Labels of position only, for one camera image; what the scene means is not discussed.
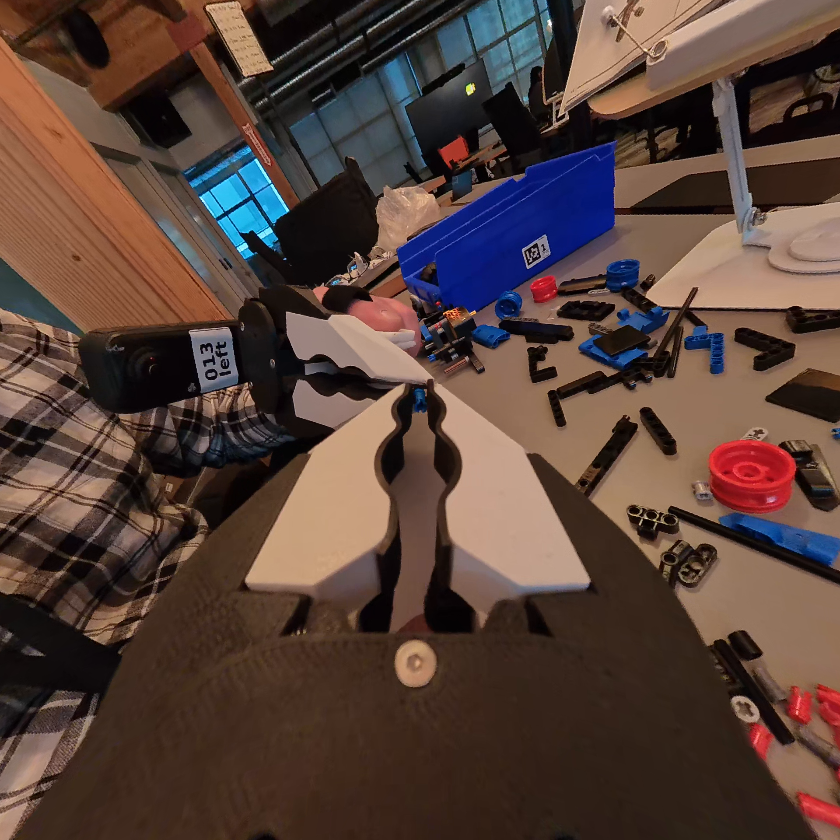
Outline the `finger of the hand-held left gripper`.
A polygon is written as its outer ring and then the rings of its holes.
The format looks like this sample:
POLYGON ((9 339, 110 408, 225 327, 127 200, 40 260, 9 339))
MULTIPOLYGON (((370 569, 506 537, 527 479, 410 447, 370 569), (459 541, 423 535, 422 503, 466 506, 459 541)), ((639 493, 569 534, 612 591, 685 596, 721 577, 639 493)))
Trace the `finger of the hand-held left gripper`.
POLYGON ((354 370, 373 382, 422 385, 427 371, 382 332, 349 314, 314 318, 286 315, 286 336, 304 364, 329 362, 341 371, 354 370))
POLYGON ((389 385, 362 380, 296 380, 291 389, 291 430, 333 431, 388 391, 389 385))

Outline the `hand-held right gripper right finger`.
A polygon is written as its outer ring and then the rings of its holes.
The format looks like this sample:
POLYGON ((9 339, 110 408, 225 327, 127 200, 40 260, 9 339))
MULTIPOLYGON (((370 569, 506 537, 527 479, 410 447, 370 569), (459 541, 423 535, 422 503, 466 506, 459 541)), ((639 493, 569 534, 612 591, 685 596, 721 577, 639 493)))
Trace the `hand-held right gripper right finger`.
POLYGON ((436 507, 427 625, 470 633, 504 601, 584 592, 591 577, 529 454, 441 385, 427 385, 436 507))

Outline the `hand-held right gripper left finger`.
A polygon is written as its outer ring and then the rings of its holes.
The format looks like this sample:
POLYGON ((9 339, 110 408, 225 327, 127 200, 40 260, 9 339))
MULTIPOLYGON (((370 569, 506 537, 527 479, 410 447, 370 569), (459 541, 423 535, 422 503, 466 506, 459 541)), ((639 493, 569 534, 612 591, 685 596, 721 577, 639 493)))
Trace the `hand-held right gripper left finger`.
POLYGON ((328 602, 355 614, 360 630, 388 632, 402 558, 392 483, 410 426, 402 385, 311 449, 245 586, 328 602))

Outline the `pile of small mixed bricks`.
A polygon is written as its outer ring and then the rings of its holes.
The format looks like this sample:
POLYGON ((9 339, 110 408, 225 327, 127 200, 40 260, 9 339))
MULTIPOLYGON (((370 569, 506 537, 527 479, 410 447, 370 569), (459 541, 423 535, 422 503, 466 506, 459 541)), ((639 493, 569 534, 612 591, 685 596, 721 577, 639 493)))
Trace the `pile of small mixed bricks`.
POLYGON ((818 835, 838 838, 838 690, 784 687, 745 631, 708 648, 731 708, 773 780, 818 835))

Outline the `person's left forearm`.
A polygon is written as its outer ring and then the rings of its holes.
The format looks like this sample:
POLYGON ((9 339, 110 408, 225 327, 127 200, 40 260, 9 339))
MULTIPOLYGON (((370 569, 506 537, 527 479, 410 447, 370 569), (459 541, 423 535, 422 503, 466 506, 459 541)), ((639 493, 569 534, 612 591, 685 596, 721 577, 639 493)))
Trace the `person's left forearm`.
POLYGON ((247 464, 295 439, 258 409, 247 385, 131 415, 126 424, 154 470, 179 477, 247 464))

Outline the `grey desk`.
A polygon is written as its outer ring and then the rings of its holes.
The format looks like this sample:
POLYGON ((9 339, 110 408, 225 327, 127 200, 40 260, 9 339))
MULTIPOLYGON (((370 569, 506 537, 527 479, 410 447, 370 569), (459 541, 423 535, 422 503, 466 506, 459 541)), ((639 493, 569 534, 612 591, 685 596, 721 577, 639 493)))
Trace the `grey desk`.
MULTIPOLYGON (((838 138, 802 141, 749 150, 755 165, 838 157, 838 138)), ((616 172, 616 202, 621 210, 614 229, 549 269, 559 279, 599 273, 614 259, 639 259, 645 274, 664 274, 718 225, 722 215, 630 215, 625 208, 695 172, 722 171, 722 155, 640 165, 616 172)), ((838 330, 793 335, 791 362, 770 371, 752 368, 749 349, 731 343, 733 331, 749 327, 788 337, 784 315, 775 311, 708 311, 700 317, 727 337, 724 374, 710 374, 701 352, 682 352, 675 379, 657 379, 636 392, 621 386, 596 395, 563 401, 567 425, 557 428, 546 394, 553 383, 532 384, 528 378, 525 342, 510 339, 482 354, 484 374, 463 370, 446 382, 464 403, 485 416, 528 451, 539 453, 565 478, 575 482, 601 449, 623 415, 637 419, 638 408, 653 407, 675 435, 678 454, 663 456, 641 428, 591 499, 641 544, 656 563, 658 543, 639 542, 628 527, 626 508, 641 503, 659 510, 674 505, 716 522, 725 509, 698 503, 690 485, 708 475, 707 457, 719 444, 740 438, 751 427, 766 427, 770 440, 804 439, 820 445, 838 478, 838 442, 831 426, 769 404, 765 396, 805 369, 838 374, 838 330)), ((406 467, 394 489, 401 505, 403 537, 408 540, 403 573, 396 589, 392 629, 400 629, 422 611, 428 576, 434 565, 434 513, 443 483, 432 465, 434 436, 427 421, 416 416, 405 436, 406 467)), ((817 684, 838 690, 838 586, 785 563, 745 549, 726 539, 686 526, 681 533, 692 544, 714 543, 720 555, 707 581, 695 591, 677 594, 707 643, 743 629, 761 646, 763 660, 783 687, 813 690, 817 684)), ((837 802, 838 782, 832 772, 802 745, 773 745, 770 769, 793 797, 803 791, 837 802)))

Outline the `person's left hand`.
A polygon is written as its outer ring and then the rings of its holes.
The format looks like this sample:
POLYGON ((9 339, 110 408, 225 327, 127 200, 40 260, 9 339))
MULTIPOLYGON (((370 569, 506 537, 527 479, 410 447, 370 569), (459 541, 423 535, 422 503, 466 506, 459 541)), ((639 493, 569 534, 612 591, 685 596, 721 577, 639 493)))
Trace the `person's left hand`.
POLYGON ((395 299, 371 297, 353 300, 346 312, 413 358, 417 357, 423 342, 419 320, 411 307, 395 299))

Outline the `partly built toy truck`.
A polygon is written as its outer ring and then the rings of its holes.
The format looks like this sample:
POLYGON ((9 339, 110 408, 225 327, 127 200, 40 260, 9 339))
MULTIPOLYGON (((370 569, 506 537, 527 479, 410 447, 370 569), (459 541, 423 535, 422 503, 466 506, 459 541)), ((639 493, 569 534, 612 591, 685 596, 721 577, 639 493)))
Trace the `partly built toy truck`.
POLYGON ((477 327, 475 316, 472 321, 452 329, 443 316, 444 311, 436 311, 420 320, 426 358, 434 362, 444 375, 452 375, 464 369, 483 374, 486 368, 476 355, 471 339, 471 333, 477 327))

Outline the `crumpled white papers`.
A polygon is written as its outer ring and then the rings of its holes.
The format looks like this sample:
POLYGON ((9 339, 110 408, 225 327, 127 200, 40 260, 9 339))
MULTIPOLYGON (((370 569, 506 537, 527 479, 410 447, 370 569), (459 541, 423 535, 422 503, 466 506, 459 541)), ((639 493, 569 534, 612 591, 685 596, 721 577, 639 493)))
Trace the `crumpled white papers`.
POLYGON ((348 275, 353 281, 371 281, 398 266, 397 254, 394 250, 383 250, 375 247, 367 256, 354 252, 348 264, 348 275))

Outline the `long black beam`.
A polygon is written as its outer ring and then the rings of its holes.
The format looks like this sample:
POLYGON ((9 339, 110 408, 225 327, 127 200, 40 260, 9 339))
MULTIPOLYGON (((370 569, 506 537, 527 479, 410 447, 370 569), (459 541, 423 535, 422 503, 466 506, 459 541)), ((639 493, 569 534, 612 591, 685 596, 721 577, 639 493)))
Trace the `long black beam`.
POLYGON ((530 343, 555 344, 574 338, 571 326, 556 322, 541 322, 535 318, 504 318, 498 328, 510 335, 519 335, 530 343))
POLYGON ((628 415, 618 420, 607 442, 577 480, 575 486, 580 493, 586 497, 592 494, 634 438, 637 429, 638 425, 628 415))

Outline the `black chair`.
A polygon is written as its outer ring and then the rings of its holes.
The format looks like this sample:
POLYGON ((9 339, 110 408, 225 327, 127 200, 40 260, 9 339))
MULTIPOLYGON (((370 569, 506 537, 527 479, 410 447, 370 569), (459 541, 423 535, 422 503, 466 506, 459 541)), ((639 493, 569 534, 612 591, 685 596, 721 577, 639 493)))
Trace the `black chair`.
POLYGON ((357 160, 347 156, 344 170, 295 205, 272 225, 280 251, 254 232, 242 234, 247 246, 275 272, 271 286, 317 287, 342 275, 353 256, 367 257, 379 238, 377 195, 357 160))

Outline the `small black connector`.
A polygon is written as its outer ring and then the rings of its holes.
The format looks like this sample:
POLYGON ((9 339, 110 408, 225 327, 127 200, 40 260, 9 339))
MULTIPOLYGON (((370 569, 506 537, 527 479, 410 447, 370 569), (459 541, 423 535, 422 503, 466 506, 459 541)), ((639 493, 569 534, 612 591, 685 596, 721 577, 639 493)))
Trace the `small black connector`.
POLYGON ((626 515, 637 536, 642 539, 656 540, 659 535, 675 535, 679 531, 679 518, 666 511, 630 505, 626 515))

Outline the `white plastic bag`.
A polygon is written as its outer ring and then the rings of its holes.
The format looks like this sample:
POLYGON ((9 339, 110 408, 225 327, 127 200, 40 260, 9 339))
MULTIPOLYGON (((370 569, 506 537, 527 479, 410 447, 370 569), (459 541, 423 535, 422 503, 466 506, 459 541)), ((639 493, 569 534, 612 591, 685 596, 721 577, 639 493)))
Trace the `white plastic bag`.
POLYGON ((395 252, 418 231, 441 221, 444 212, 435 196, 420 185, 386 185, 376 204, 375 217, 376 247, 395 252))

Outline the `person's plaid shirt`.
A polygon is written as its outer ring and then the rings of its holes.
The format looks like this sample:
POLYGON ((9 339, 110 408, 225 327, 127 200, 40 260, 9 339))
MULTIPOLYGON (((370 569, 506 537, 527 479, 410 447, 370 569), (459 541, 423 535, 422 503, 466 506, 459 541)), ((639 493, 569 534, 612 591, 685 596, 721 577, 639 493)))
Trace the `person's plaid shirt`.
POLYGON ((221 405, 106 412, 77 346, 2 311, 2 595, 119 655, 209 535, 156 474, 209 464, 221 405))

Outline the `short black beam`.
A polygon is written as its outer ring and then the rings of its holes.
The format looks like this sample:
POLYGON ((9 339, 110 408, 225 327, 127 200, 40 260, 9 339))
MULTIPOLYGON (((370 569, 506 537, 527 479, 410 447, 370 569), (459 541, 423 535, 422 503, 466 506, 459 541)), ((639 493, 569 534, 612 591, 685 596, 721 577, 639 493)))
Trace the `short black beam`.
POLYGON ((639 409, 639 418, 644 428, 654 440, 658 449, 665 456, 669 457, 677 454, 677 442, 675 437, 669 432, 666 425, 651 407, 641 407, 639 409))

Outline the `blue plastic bin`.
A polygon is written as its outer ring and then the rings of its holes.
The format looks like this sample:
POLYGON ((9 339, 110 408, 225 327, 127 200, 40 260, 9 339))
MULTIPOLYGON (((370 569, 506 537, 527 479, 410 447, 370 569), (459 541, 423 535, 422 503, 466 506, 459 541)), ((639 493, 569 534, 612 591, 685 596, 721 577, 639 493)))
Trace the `blue plastic bin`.
POLYGON ((615 147, 535 164, 397 250, 407 290, 431 304, 480 310, 615 224, 615 147))

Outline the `paned window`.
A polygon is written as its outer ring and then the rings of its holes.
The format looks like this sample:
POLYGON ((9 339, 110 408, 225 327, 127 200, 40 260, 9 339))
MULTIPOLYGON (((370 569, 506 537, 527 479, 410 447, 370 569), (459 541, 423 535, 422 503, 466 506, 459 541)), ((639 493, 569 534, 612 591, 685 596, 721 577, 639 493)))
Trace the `paned window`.
POLYGON ((256 253, 246 243, 247 234, 282 254, 275 224, 289 206, 249 146, 209 155, 184 176, 241 256, 249 259, 256 253))

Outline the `black perforated connector brick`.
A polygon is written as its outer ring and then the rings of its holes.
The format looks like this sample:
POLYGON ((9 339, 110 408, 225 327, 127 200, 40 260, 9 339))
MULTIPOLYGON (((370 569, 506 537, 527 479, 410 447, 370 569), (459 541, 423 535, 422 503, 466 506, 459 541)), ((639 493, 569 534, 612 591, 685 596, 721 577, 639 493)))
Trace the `black perforated connector brick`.
POLYGON ((635 390, 640 384, 651 384, 654 379, 665 377, 669 369, 669 360, 664 364, 648 364, 631 366, 623 371, 606 376, 597 382, 601 390, 615 385, 621 385, 629 391, 635 390))

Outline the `blue and black brick assembly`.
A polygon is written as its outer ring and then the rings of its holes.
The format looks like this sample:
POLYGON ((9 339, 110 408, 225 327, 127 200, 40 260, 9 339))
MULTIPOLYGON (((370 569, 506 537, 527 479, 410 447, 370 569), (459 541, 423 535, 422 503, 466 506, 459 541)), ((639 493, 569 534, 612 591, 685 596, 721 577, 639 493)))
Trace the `blue and black brick assembly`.
POLYGON ((647 346, 653 332, 666 326, 669 313, 661 307, 647 312, 625 308, 617 315, 617 325, 608 333, 595 335, 579 345, 579 352, 616 371, 648 357, 647 346))

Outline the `long black axle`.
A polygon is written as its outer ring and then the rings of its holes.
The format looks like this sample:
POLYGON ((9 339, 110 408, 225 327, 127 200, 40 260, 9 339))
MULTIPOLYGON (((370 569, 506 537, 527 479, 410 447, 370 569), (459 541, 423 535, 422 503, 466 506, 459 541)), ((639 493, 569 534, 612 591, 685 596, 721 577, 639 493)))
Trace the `long black axle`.
POLYGON ((798 570, 813 574, 825 581, 839 585, 839 570, 830 568, 817 560, 810 559, 800 553, 793 552, 771 542, 751 537, 743 532, 728 528, 719 522, 703 518, 696 513, 675 506, 668 507, 668 513, 677 517, 677 519, 681 522, 686 522, 703 531, 728 539, 745 548, 749 548, 768 557, 779 560, 798 570))

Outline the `thin black axle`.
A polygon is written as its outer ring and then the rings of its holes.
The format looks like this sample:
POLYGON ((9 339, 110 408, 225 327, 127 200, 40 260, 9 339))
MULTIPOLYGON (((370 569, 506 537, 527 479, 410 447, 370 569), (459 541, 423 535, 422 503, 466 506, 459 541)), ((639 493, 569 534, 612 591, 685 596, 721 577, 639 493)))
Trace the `thin black axle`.
POLYGON ((652 373, 654 378, 661 378, 665 376, 669 363, 669 348, 671 348, 672 344, 674 344, 677 332, 681 329, 681 324, 690 309, 693 300, 697 296, 698 290, 698 287, 690 289, 684 303, 675 314, 672 323, 670 323, 661 344, 658 346, 658 349, 652 359, 652 373))

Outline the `black monitor screen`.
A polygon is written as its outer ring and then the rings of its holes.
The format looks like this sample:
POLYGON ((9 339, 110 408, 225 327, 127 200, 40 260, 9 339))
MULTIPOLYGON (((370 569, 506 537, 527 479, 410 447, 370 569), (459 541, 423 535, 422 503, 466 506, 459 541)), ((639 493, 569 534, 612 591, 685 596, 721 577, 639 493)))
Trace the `black monitor screen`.
POLYGON ((484 103, 492 89, 484 61, 460 64, 438 77, 423 95, 405 107, 406 116, 425 161, 458 137, 467 150, 477 152, 479 134, 489 124, 484 103))

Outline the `blue angled beam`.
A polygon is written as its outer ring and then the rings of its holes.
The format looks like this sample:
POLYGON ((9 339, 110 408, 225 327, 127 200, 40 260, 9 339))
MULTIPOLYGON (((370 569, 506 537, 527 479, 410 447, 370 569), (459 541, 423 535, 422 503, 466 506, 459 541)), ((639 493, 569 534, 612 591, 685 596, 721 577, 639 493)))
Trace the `blue angled beam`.
POLYGON ((685 350, 706 350, 709 372, 719 375, 725 371, 726 340, 722 332, 710 332, 708 326, 697 325, 690 335, 683 339, 685 350))

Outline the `blue curved brick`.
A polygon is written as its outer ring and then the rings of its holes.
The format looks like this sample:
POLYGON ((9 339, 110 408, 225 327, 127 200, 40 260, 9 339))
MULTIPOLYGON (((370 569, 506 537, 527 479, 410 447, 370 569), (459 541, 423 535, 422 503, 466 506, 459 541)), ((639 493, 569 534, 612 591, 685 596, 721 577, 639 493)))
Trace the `blue curved brick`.
POLYGON ((839 557, 839 538, 837 537, 739 512, 722 516, 719 522, 730 530, 800 554, 825 567, 837 567, 839 557))

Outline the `black angular brick cluster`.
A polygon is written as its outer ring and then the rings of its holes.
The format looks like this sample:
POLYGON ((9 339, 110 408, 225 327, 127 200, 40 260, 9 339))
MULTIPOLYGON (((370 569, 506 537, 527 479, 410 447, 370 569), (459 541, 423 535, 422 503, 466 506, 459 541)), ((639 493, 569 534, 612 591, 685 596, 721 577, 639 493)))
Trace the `black angular brick cluster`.
POLYGON ((822 450, 804 440, 785 440, 779 447, 793 458, 795 481, 811 506, 833 511, 839 506, 839 489, 822 450))

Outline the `black flat panel tile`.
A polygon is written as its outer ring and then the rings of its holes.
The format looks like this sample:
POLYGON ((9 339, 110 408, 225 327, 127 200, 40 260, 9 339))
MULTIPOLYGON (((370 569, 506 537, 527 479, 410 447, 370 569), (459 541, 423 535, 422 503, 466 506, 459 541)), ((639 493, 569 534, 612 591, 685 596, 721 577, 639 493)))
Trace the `black flat panel tile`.
POLYGON ((806 369, 764 399, 767 403, 838 424, 839 375, 806 369))

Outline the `white book stand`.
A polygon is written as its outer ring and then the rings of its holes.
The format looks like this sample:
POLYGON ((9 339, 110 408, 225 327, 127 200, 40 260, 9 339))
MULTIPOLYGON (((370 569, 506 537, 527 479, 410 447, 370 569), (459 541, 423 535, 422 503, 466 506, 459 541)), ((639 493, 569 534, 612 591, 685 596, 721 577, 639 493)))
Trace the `white book stand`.
POLYGON ((736 76, 838 29, 838 2, 726 2, 679 27, 587 101, 618 119, 704 86, 726 157, 734 221, 706 236, 658 282, 666 307, 698 287, 700 309, 838 308, 838 203, 761 212, 743 157, 736 76))

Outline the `black bent connector beam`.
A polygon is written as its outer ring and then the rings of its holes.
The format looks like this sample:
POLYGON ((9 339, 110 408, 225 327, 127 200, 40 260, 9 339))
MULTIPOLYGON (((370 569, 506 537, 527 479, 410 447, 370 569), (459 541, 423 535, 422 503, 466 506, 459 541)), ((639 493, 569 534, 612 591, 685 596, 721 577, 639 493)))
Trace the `black bent connector beam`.
POLYGON ((788 329, 794 334, 818 333, 838 330, 839 310, 813 311, 801 307, 786 309, 784 316, 788 329))

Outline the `open instruction booklet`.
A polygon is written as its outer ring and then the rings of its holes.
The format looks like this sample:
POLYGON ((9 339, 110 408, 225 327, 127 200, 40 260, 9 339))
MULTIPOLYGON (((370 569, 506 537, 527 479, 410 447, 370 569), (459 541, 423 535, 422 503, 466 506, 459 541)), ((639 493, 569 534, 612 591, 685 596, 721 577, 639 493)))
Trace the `open instruction booklet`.
POLYGON ((560 111, 567 113, 645 63, 670 33, 720 1, 586 1, 560 111))

